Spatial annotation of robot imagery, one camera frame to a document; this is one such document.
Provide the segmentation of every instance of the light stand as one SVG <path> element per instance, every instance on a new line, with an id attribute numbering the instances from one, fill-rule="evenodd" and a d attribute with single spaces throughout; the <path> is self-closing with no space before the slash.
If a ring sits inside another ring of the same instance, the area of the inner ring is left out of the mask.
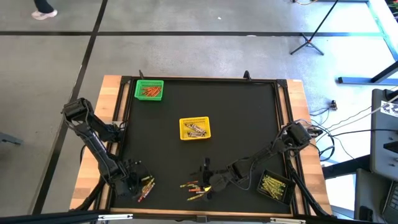
<path id="1" fill-rule="evenodd" d="M 310 45 L 311 47 L 315 48 L 317 51 L 319 51 L 319 53 L 321 53 L 321 55 L 324 55 L 324 53 L 312 43 L 312 39 L 313 37 L 317 34 L 319 28 L 321 28 L 323 22 L 326 20 L 326 18 L 329 16 L 329 14 L 331 13 L 331 11 L 333 10 L 333 8 L 336 6 L 338 0 L 335 1 L 335 3 L 333 4 L 333 6 L 330 8 L 328 14 L 326 14 L 325 18 L 323 18 L 322 22 L 319 24 L 318 28 L 316 29 L 316 31 L 312 34 L 311 38 L 307 38 L 303 33 L 301 33 L 301 36 L 304 37 L 305 39 L 305 43 L 303 45 L 301 45 L 300 47 L 298 47 L 297 49 L 295 49 L 294 51 L 292 51 L 290 54 L 293 55 L 294 53 L 296 53 L 298 50 L 300 50 L 303 47 L 307 47 L 308 45 Z"/>

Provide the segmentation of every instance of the concrete floor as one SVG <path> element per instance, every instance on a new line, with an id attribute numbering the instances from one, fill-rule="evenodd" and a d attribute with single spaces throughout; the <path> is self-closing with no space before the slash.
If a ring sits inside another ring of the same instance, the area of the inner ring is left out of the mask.
<path id="1" fill-rule="evenodd" d="M 0 2 L 0 31 L 91 31 L 101 0 L 50 1 L 60 14 L 34 21 L 31 1 Z M 181 1 L 109 0 L 100 30 L 314 31 L 331 3 L 309 6 L 288 0 Z M 378 32 L 363 3 L 339 3 L 322 32 Z M 61 122 L 88 43 L 88 36 L 0 36 L 0 130 L 22 138 L 22 146 L 0 144 L 0 216 L 29 213 L 44 164 Z M 96 104 L 103 75 L 293 78 L 304 82 L 311 111 L 336 100 L 326 126 L 370 105 L 373 88 L 338 85 L 340 76 L 372 77 L 394 62 L 381 37 L 316 37 L 325 56 L 305 48 L 289 52 L 300 37 L 97 37 L 79 96 Z M 367 129 L 370 118 L 340 131 Z M 369 133 L 342 136 L 354 157 L 369 153 Z M 319 142 L 321 149 L 329 146 Z M 68 132 L 44 212 L 68 209 L 83 143 Z M 332 158 L 349 157 L 336 148 Z"/>

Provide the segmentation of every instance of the black tabletop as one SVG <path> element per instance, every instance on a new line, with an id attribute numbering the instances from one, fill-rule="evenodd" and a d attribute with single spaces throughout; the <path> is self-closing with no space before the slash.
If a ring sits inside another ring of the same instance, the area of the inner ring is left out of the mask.
<path id="1" fill-rule="evenodd" d="M 211 138 L 181 141 L 179 119 L 199 116 L 209 117 Z M 123 159 L 141 160 L 152 172 L 156 185 L 141 203 L 113 197 L 111 207 L 290 213 L 289 207 L 256 192 L 265 168 L 285 176 L 282 155 L 257 167 L 248 191 L 229 185 L 209 202 L 188 202 L 186 199 L 193 194 L 179 188 L 193 180 L 190 173 L 198 170 L 205 157 L 211 159 L 210 169 L 224 169 L 269 144 L 277 132 L 272 83 L 166 80 L 162 101 L 132 100 L 121 152 Z"/>

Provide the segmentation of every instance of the sneaker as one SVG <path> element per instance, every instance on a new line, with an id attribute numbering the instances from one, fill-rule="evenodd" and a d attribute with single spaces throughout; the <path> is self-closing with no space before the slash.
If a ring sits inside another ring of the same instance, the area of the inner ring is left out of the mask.
<path id="1" fill-rule="evenodd" d="M 37 20 L 43 20 L 43 19 L 46 19 L 46 18 L 55 17 L 57 14 L 58 14 L 57 10 L 54 10 L 54 11 L 52 11 L 50 13 L 43 13 L 43 12 L 35 11 L 35 12 L 32 13 L 32 17 L 34 19 L 37 19 Z"/>

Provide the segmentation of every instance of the desk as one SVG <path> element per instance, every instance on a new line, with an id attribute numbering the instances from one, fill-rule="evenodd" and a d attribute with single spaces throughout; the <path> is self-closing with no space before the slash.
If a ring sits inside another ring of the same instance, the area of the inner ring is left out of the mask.
<path id="1" fill-rule="evenodd" d="M 121 91 L 121 106 L 117 114 L 117 121 L 120 121 L 124 113 L 124 105 L 127 98 L 128 86 L 125 85 L 124 89 L 120 90 L 120 83 L 122 76 L 106 75 L 103 80 L 99 98 L 96 104 L 95 114 L 102 119 L 104 122 L 110 122 L 113 120 L 116 101 L 119 91 Z M 292 113 L 294 119 L 306 119 L 310 120 L 308 114 L 307 101 L 303 90 L 303 85 L 300 80 L 287 80 L 289 98 L 292 107 Z M 279 89 L 279 94 L 282 102 L 282 114 L 283 118 L 287 120 L 287 108 L 284 103 L 284 94 L 282 88 Z M 116 152 L 116 145 L 113 144 L 112 153 Z M 305 183 L 309 191 L 313 194 L 315 200 L 323 207 L 323 209 L 331 213 L 329 205 L 325 180 L 323 178 L 322 168 L 318 158 L 318 152 L 312 146 L 307 147 L 300 153 L 302 160 L 303 173 L 305 177 Z M 97 169 L 97 162 L 89 150 L 85 150 L 83 160 L 80 166 L 78 177 L 76 180 L 75 191 L 73 193 L 70 208 L 79 206 L 88 194 L 93 190 L 98 182 L 100 174 Z M 303 203 L 299 188 L 296 187 L 296 197 L 298 212 L 303 214 Z M 105 208 L 106 199 L 108 198 L 108 186 L 103 191 L 99 208 Z M 211 212 L 211 211 L 181 211 L 181 210 L 148 210 L 148 209 L 136 209 L 136 208 L 111 208 L 113 212 L 124 212 L 124 213 L 143 213 L 143 214 L 189 214 L 189 215 L 220 215 L 220 216 L 250 216 L 250 217 L 269 217 L 272 215 L 278 216 L 292 216 L 292 214 L 271 214 L 271 213 L 242 213 L 242 212 Z"/>

